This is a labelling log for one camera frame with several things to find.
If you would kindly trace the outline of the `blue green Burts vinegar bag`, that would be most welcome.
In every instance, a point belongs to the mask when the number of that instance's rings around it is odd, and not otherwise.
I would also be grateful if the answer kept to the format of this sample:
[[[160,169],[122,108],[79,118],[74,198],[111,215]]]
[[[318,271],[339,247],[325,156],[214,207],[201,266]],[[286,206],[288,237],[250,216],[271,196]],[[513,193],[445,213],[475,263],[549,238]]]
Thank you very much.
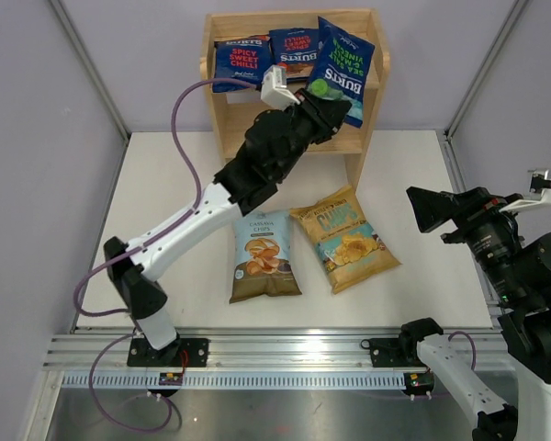
[[[376,46],[324,17],[318,17],[318,23],[319,50],[307,89],[321,99],[350,102],[345,123],[361,128],[366,78]]]

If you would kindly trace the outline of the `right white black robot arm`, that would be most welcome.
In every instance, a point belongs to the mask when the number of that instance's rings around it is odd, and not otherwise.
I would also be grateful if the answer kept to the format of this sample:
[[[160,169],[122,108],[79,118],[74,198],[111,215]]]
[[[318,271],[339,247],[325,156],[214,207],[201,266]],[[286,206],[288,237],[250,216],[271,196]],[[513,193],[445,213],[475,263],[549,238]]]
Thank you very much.
[[[446,244],[464,243],[495,290],[501,335],[512,357],[518,403],[493,393],[456,357],[444,330],[431,319],[402,325],[400,357],[422,363],[447,388],[472,426],[475,440],[551,440],[551,232],[523,245],[515,219],[542,199],[492,195],[484,187],[464,193],[406,191],[420,232],[448,221]]]

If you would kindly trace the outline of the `blue Burts chilli bag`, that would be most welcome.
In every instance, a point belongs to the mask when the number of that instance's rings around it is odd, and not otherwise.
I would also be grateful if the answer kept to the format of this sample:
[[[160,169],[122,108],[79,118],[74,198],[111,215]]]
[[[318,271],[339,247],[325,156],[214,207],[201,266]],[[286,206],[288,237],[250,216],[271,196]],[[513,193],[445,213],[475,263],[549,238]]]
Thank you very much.
[[[316,28],[279,28],[268,33],[274,64],[286,70],[289,82],[307,81],[319,52]]]
[[[273,64],[270,37],[252,35],[215,42],[215,78],[232,78],[259,88]]]

